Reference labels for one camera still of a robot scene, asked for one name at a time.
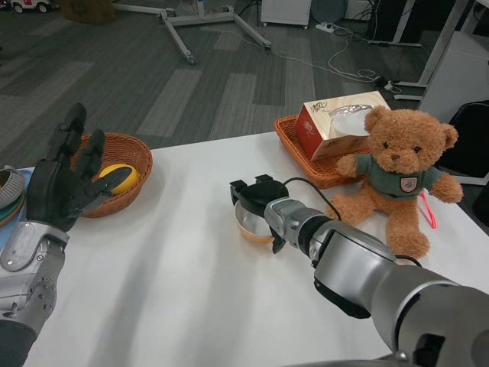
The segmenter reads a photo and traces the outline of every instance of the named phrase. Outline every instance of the teddy bear paw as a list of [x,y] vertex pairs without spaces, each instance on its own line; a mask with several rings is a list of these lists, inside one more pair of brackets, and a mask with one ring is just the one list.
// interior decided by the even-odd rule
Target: teddy bear paw
[[[342,216],[342,222],[346,222],[350,226],[356,226],[369,217],[374,208],[372,206],[363,205],[360,200],[356,200],[353,196],[335,195],[331,204],[338,210]],[[338,219],[335,212],[328,206],[326,215],[333,219]]]
[[429,251],[429,240],[419,231],[403,231],[387,236],[387,244],[395,255],[422,258]]

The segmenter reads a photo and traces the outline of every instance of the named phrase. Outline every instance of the wicker basket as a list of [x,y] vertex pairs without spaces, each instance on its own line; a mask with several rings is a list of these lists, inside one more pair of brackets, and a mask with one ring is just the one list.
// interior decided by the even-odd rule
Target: wicker basket
[[[72,168],[75,167],[81,150],[88,144],[90,136],[91,135],[83,136],[82,145],[71,161]],[[134,199],[136,199],[136,196],[140,193],[141,188],[151,173],[153,156],[151,155],[150,148],[148,148],[144,142],[133,136],[106,133],[102,167],[100,171],[107,166],[117,163],[130,164],[136,168],[141,175],[139,182],[125,193],[110,198],[98,208],[83,212],[83,216],[86,218],[109,216],[129,206]],[[95,180],[99,178],[100,171],[96,175]]]
[[[324,158],[318,161],[311,161],[300,144],[297,136],[295,124],[297,116],[284,117],[275,121],[275,130],[277,131],[283,146],[289,151],[292,157],[297,161],[299,166],[306,172],[307,176],[320,189],[332,186],[349,184],[359,179],[351,179],[341,176],[336,170],[336,164],[343,157]],[[357,151],[358,154],[368,154],[370,151],[364,149]]]

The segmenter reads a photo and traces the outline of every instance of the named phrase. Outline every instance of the gray carpet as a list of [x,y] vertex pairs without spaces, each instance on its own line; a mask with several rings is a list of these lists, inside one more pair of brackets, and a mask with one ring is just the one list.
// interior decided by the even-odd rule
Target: gray carpet
[[[121,0],[173,7],[179,0]],[[210,11],[245,0],[208,0]],[[256,9],[243,18],[256,27]],[[364,31],[365,24],[348,24]],[[209,26],[233,31],[233,24]],[[269,24],[259,31],[275,52],[323,67],[345,38],[314,28]],[[273,131],[274,120],[293,115],[301,103],[375,90],[324,70],[269,54],[233,34],[179,28],[196,55],[191,67],[154,15],[120,11],[110,24],[93,26],[63,19],[58,11],[22,15],[0,11],[0,165],[32,166],[43,157],[52,128],[75,102],[88,109],[87,132],[136,135],[151,148]],[[375,70],[387,79],[417,81],[432,47],[378,47],[351,42],[334,61],[348,72]],[[416,108],[383,92],[393,109]]]

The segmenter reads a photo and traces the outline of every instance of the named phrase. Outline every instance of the teddy bear foot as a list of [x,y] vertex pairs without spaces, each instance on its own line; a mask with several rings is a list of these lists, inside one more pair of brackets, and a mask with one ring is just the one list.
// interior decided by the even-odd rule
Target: teddy bear foot
[[387,244],[395,255],[422,258],[429,251],[429,240],[419,231],[405,230],[396,235],[387,234]]

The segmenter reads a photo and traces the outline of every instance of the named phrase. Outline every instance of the teddy bear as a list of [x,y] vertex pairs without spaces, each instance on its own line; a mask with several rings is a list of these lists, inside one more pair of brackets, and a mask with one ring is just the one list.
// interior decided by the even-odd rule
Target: teddy bear
[[[356,226],[375,210],[386,213],[387,245],[396,255],[422,258],[429,241],[419,230],[417,197],[423,188],[444,203],[462,199],[460,183],[433,167],[458,138],[455,128],[431,115],[378,106],[365,117],[371,154],[346,155],[338,161],[344,177],[365,176],[354,196],[337,195],[332,203],[342,220]],[[330,217],[335,218],[332,210]]]

